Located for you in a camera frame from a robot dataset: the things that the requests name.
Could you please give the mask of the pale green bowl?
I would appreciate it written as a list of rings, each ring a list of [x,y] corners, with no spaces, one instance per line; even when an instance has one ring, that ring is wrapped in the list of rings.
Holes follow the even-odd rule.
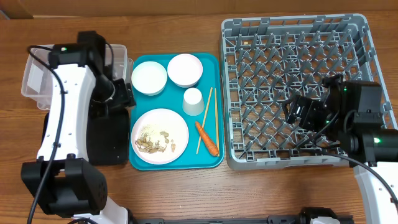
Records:
[[[154,96],[159,94],[167,83],[166,69],[158,62],[140,63],[133,69],[131,81],[133,87],[140,93]]]

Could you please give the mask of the white plate with food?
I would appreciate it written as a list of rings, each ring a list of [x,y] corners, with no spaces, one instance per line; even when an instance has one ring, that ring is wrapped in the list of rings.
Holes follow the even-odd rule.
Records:
[[[144,113],[131,131],[132,150],[138,158],[152,165],[176,161],[186,150],[189,130],[185,120],[169,109]]]

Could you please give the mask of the pink bowl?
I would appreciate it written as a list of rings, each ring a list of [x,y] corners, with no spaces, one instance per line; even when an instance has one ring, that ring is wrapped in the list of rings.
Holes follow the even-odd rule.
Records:
[[[194,86],[203,74],[203,65],[192,54],[178,54],[167,65],[169,78],[179,87]]]

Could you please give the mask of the white cup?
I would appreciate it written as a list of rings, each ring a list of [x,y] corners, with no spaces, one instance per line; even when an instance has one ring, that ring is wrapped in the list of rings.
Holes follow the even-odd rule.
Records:
[[[188,88],[183,94],[183,111],[189,116],[198,116],[204,110],[204,101],[201,91],[197,88]]]

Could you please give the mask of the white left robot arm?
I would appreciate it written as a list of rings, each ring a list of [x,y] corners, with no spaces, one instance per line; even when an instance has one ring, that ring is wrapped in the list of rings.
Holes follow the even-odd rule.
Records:
[[[108,195],[100,165],[125,163],[129,155],[132,86],[106,64],[112,46],[97,32],[48,49],[43,66],[53,75],[52,101],[34,162],[21,167],[33,196],[31,210],[71,223],[134,223],[130,209]]]

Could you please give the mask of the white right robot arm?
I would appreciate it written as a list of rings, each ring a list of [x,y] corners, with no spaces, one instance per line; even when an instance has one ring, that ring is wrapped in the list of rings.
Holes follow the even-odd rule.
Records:
[[[282,104],[287,123],[314,132],[296,148],[311,144],[322,155],[347,160],[367,223],[397,223],[397,130],[384,126],[382,86],[342,75],[323,78],[322,86],[324,100],[296,95]]]

